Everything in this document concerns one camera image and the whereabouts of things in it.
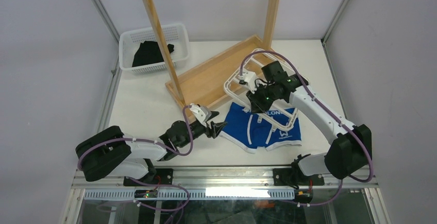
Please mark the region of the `blue boxer underwear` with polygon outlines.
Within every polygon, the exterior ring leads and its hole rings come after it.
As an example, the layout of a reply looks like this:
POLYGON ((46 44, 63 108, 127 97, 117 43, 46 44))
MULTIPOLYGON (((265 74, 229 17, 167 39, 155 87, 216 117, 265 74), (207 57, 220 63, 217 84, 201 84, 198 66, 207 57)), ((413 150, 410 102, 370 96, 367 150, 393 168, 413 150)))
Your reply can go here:
POLYGON ((302 145, 298 118, 295 119, 291 130, 283 131, 273 127, 258 114, 250 113, 246 107, 233 102, 225 122, 227 125, 220 132, 220 136, 248 153, 256 153, 259 148, 271 151, 282 146, 302 145))

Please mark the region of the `white plastic clip hanger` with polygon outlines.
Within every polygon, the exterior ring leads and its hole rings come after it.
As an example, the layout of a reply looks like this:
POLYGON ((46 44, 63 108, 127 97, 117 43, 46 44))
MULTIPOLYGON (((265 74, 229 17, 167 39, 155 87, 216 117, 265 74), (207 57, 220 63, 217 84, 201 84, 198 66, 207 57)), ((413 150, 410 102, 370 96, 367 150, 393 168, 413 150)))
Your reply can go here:
POLYGON ((298 109, 289 102, 290 93, 308 84, 284 56, 256 48, 225 80, 223 89, 246 111, 258 115, 275 129, 289 131, 298 117, 298 109))

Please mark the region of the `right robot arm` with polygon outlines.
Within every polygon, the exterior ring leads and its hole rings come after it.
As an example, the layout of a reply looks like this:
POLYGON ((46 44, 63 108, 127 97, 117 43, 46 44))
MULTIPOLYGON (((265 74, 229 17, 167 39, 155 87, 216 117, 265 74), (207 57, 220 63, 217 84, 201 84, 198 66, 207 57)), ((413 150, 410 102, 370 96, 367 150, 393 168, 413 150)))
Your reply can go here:
POLYGON ((346 177, 369 182, 374 176, 371 156, 372 133, 366 125, 355 125, 341 118, 312 91, 299 73, 288 75, 278 61, 264 67, 265 84, 257 84, 253 72, 240 70, 240 84, 249 87, 247 97, 251 110, 266 112, 276 100, 284 100, 302 112, 324 135, 330 148, 325 153, 297 159, 291 180, 304 185, 312 175, 331 174, 339 180, 346 177))

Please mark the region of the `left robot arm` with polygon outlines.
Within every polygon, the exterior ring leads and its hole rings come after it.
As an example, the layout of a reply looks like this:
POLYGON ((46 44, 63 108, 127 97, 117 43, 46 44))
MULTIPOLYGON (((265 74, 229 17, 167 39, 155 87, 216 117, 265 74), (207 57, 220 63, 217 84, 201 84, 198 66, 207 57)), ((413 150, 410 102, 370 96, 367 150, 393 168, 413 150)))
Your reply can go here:
POLYGON ((133 180, 149 186, 157 175, 153 161, 187 156, 187 152, 179 149, 189 145, 189 151, 192 151, 194 140, 202 135, 212 139, 218 137, 228 124, 212 121, 218 115, 218 111, 199 107, 193 122, 175 121, 154 140, 126 137, 119 126, 108 127, 76 146, 77 167, 88 182, 118 176, 128 180, 128 186, 135 184, 133 180))

